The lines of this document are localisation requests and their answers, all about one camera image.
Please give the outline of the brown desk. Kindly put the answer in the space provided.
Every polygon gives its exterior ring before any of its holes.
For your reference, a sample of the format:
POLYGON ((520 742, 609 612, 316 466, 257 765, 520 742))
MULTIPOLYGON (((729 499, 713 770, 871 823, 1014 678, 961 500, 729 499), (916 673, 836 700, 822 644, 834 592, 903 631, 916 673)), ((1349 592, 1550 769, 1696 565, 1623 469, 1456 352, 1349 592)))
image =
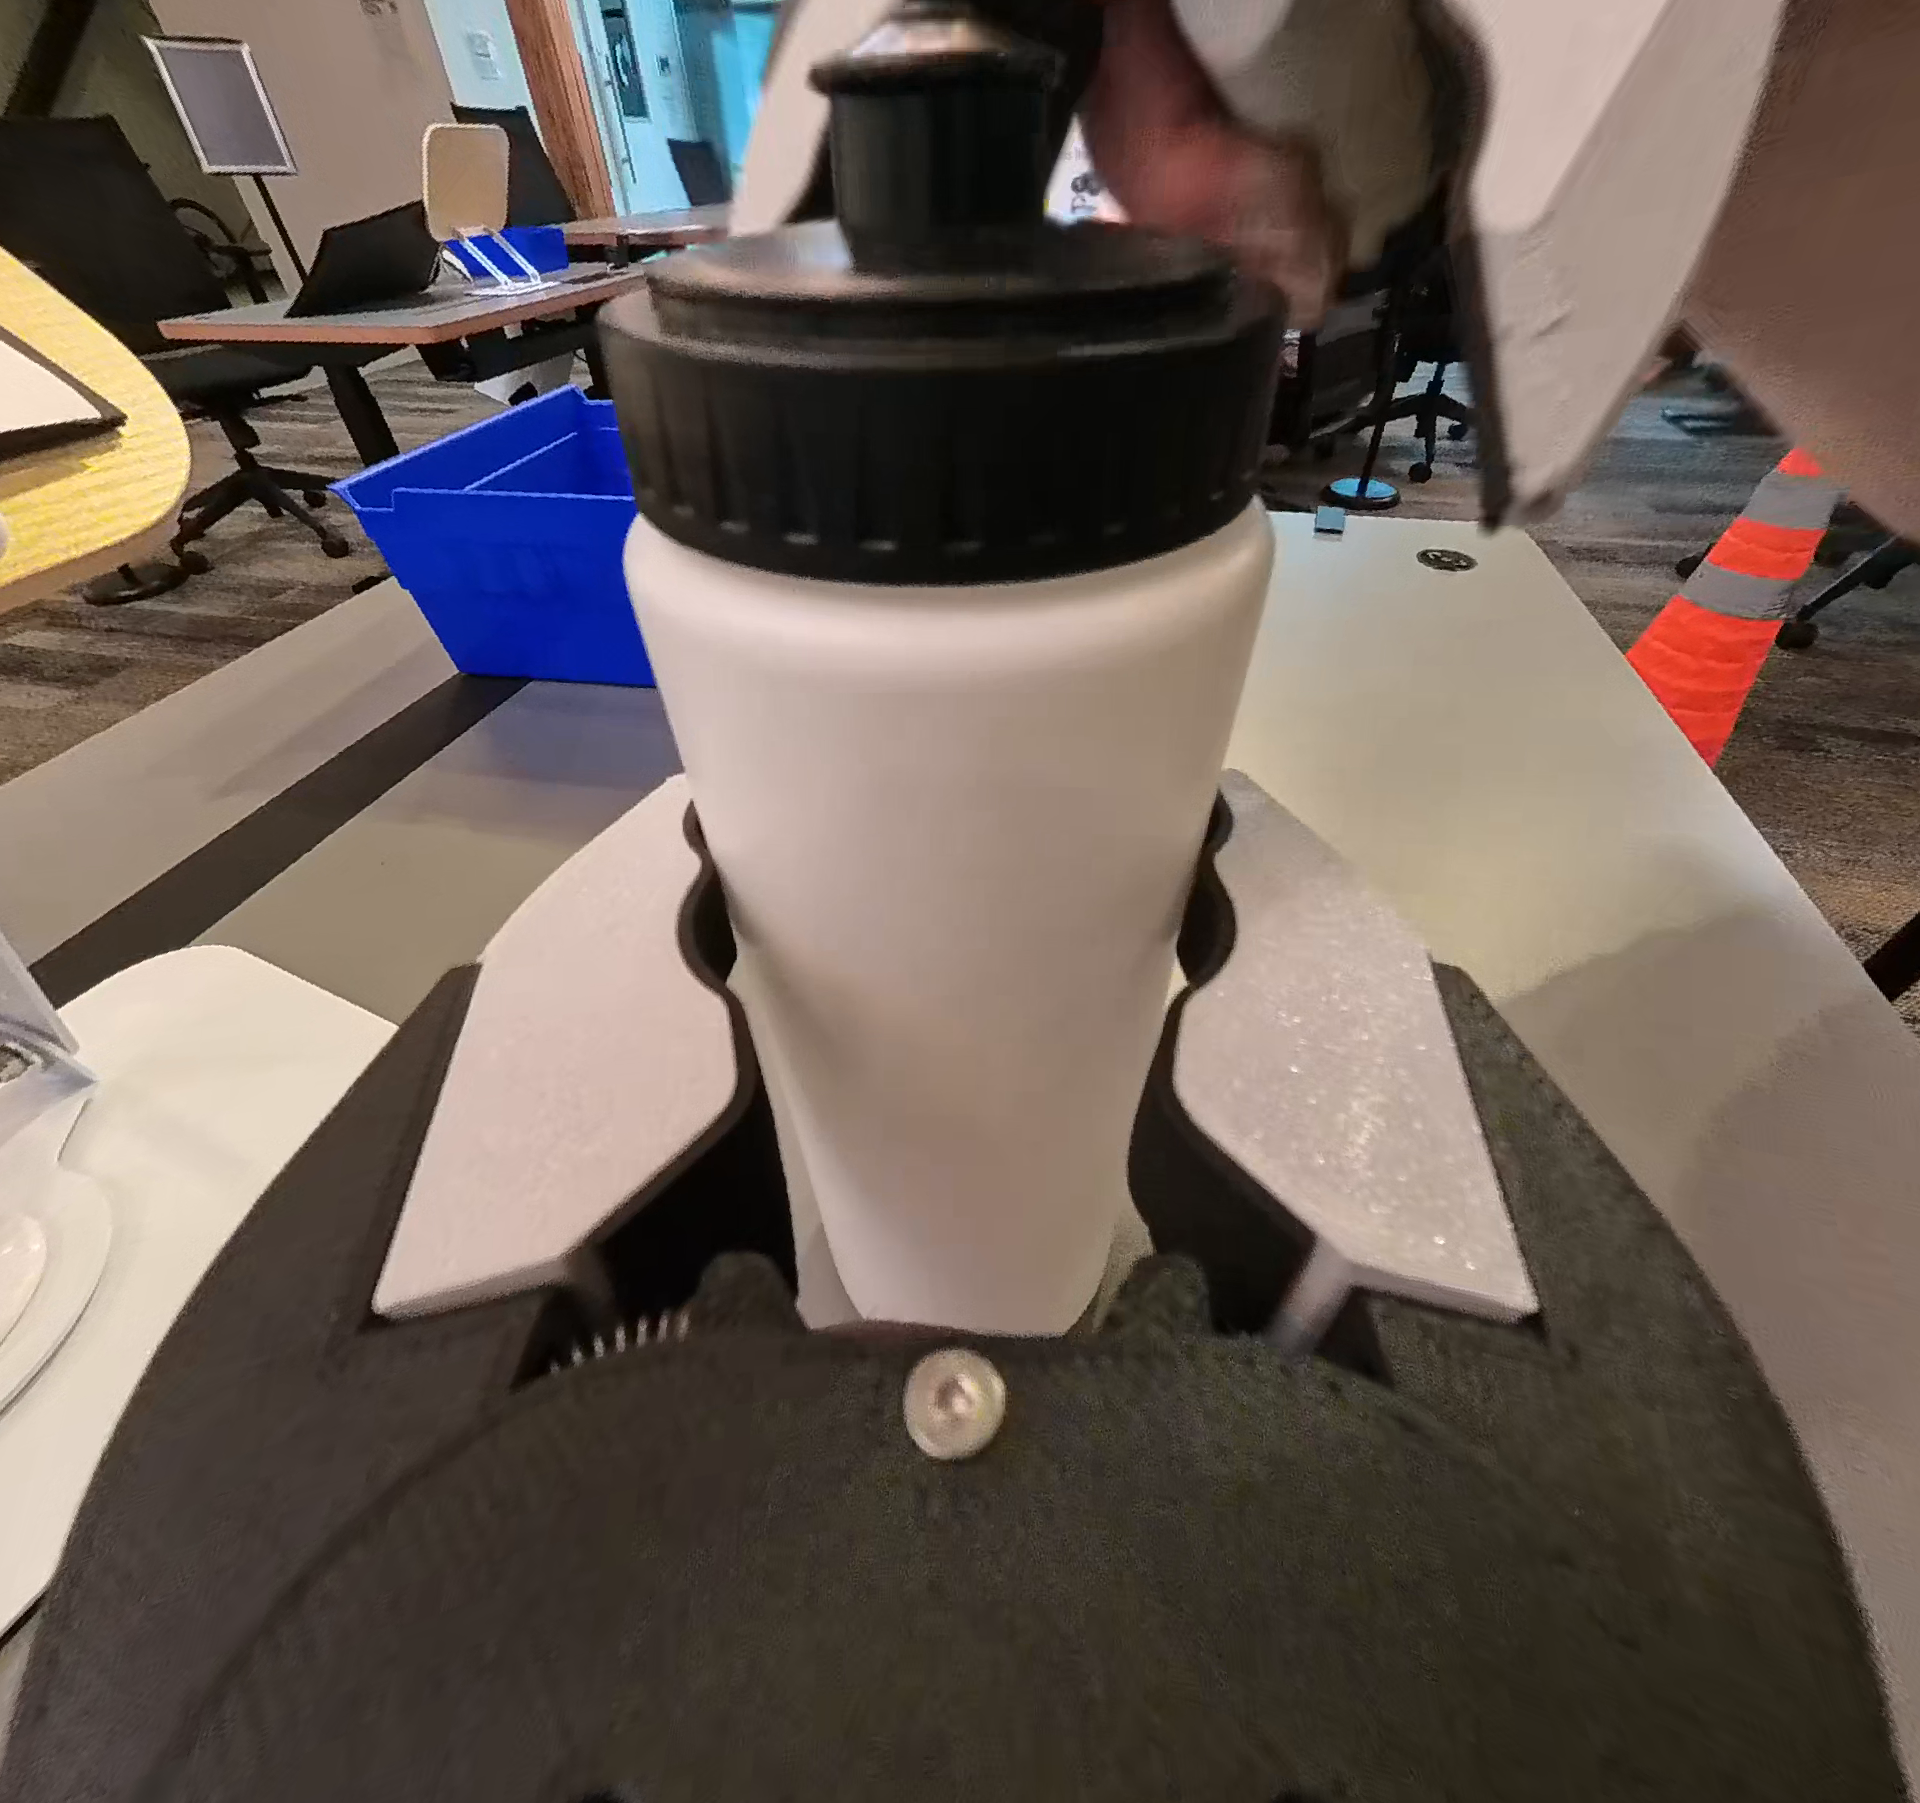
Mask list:
POLYGON ((601 306, 635 291, 636 263, 571 266, 531 291, 481 293, 460 284, 393 306, 328 315, 293 315, 290 301, 237 306, 159 324, 163 339, 229 348, 293 348, 330 389, 350 440, 365 468, 397 458, 393 428, 363 377, 363 362, 417 352, 432 377, 479 384, 578 353, 594 355, 601 306))

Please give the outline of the clear round stand foot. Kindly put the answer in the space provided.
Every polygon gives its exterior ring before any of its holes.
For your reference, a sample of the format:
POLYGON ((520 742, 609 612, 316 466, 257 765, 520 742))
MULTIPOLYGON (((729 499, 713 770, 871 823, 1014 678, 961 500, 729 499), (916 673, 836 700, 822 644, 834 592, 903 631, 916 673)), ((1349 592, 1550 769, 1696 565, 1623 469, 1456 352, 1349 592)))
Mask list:
POLYGON ((102 1282, 110 1207, 102 1186, 56 1170, 3 1219, 3 1407, 36 1383, 102 1282))

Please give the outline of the orange traffic cone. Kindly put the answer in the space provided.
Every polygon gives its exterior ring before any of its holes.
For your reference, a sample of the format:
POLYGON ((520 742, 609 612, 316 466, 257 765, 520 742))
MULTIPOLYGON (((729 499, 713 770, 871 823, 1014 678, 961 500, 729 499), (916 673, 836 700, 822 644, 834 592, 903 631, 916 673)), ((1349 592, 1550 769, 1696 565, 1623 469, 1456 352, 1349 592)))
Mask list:
POLYGON ((1717 769, 1844 497, 1793 446, 1627 650, 1627 665, 1717 769))

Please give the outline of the black bottle lid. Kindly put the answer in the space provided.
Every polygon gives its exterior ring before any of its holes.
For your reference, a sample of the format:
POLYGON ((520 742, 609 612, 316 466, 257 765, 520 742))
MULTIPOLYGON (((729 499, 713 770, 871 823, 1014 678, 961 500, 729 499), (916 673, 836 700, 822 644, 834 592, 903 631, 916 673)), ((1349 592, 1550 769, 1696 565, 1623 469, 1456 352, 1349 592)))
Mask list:
POLYGON ((642 266, 598 319, 639 512, 722 563, 988 585, 1184 549, 1256 494, 1285 301, 1044 211, 1060 56, 961 5, 819 63, 836 213, 642 266))

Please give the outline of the black floor stand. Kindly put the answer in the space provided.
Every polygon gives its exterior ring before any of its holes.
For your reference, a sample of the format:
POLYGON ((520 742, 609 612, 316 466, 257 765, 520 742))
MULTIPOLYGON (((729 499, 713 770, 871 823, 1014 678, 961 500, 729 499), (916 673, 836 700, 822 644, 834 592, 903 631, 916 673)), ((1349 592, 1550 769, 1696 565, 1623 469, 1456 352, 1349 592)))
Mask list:
POLYGON ((1323 488, 1326 502, 1345 504, 1350 516, 1379 516, 1396 508, 1401 502, 1398 486, 1385 480, 1377 472, 1379 446, 1392 422, 1391 410, 1398 386, 1398 353, 1398 332, 1388 324, 1383 331, 1379 367, 1373 392, 1366 408, 1349 422, 1349 430, 1366 443, 1359 469, 1332 478, 1323 488))

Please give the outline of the person's right forearm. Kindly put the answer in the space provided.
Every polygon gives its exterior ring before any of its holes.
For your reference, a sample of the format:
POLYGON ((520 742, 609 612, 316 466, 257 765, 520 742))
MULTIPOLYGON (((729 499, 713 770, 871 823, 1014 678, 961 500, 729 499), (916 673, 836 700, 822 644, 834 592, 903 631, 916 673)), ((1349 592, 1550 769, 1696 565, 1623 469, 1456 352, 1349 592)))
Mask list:
POLYGON ((1919 0, 1788 0, 1683 321, 1919 541, 1919 0))

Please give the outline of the beige board on clear stand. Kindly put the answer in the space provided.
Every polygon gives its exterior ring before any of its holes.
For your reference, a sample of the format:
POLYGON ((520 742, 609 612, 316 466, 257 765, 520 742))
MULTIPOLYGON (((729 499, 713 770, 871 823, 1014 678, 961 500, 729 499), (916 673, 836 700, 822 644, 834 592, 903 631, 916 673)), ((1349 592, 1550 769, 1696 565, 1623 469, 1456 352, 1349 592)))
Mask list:
POLYGON ((485 293, 521 294, 545 280, 507 239, 510 139, 493 125, 448 120, 419 142, 427 226, 455 273, 485 293))

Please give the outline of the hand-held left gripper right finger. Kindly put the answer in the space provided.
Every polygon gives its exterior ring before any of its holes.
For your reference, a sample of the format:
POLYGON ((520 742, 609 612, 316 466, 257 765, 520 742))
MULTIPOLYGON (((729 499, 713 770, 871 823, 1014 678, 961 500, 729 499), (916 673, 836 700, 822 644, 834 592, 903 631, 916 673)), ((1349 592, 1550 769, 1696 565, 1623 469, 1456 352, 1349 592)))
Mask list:
POLYGON ((1358 1296, 1538 1311, 1443 987, 1403 917, 1219 776, 1127 1186, 1219 1335, 1309 1352, 1358 1296))

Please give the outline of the grey framed floor sign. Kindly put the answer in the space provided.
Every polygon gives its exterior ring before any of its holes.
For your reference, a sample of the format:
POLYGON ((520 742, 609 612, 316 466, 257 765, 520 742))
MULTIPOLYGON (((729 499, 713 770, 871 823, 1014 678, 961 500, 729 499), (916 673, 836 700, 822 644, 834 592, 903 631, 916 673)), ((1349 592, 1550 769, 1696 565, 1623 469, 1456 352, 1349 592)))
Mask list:
POLYGON ((144 46, 205 175, 299 175, 293 145, 246 42, 157 36, 144 46))

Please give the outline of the black laptop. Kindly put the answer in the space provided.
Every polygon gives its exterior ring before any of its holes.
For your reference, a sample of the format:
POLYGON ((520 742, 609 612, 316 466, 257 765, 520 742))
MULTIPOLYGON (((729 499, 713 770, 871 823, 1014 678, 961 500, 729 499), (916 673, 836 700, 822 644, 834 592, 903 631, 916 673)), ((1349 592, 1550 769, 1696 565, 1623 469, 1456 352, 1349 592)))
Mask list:
POLYGON ((436 279, 440 253, 419 199, 328 226, 288 317, 346 315, 419 297, 436 279))

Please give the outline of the black tape strip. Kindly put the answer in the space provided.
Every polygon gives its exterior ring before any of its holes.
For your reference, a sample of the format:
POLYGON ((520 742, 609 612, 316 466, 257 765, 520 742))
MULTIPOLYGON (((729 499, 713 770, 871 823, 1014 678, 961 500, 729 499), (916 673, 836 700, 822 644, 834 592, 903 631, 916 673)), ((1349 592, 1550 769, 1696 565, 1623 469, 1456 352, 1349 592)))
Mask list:
POLYGON ((186 949, 524 686, 463 673, 439 684, 36 957, 40 988, 69 1004, 138 961, 186 949))

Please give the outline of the blue plastic bin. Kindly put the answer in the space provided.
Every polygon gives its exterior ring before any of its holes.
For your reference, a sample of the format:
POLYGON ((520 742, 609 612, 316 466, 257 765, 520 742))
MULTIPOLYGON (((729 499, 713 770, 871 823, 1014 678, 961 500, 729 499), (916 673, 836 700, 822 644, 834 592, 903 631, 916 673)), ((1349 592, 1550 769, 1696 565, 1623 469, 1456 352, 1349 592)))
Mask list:
POLYGON ((444 261, 481 293, 516 293, 570 271, 560 226, 503 226, 443 243, 444 261))
POLYGON ((565 386, 332 492, 460 673, 653 688, 622 568, 639 506, 611 401, 565 386))

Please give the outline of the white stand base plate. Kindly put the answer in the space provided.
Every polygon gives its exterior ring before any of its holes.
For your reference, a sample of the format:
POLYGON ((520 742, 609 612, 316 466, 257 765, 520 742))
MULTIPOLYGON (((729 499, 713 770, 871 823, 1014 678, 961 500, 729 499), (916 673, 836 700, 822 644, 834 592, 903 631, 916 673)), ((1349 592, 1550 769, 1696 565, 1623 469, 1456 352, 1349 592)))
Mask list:
POLYGON ((98 1086, 56 1170, 108 1197, 78 1327, 3 1407, 3 1629, 36 1609, 145 1365, 257 1197, 395 1028, 230 947, 171 951, 60 1020, 98 1086))

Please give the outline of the person's right hand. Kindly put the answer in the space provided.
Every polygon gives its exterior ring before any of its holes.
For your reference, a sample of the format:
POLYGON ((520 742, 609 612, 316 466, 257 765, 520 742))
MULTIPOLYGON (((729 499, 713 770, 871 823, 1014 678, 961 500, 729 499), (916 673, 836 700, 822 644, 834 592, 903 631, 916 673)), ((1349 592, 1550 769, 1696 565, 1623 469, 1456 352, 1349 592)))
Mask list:
POLYGON ((1139 226, 1229 252, 1283 294, 1293 329, 1318 329, 1349 258, 1318 151, 1229 111, 1175 0, 1093 5, 1101 38, 1082 136, 1117 204, 1139 226))

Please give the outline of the white plastic bottle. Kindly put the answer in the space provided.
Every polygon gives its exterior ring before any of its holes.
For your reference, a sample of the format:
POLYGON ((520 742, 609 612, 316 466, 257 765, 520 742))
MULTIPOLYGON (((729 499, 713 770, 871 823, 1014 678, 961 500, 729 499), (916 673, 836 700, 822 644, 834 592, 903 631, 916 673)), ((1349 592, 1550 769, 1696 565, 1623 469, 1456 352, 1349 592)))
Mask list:
POLYGON ((1149 560, 959 588, 635 520, 782 1154, 861 1319, 1090 1311, 1275 560, 1258 500, 1149 560))

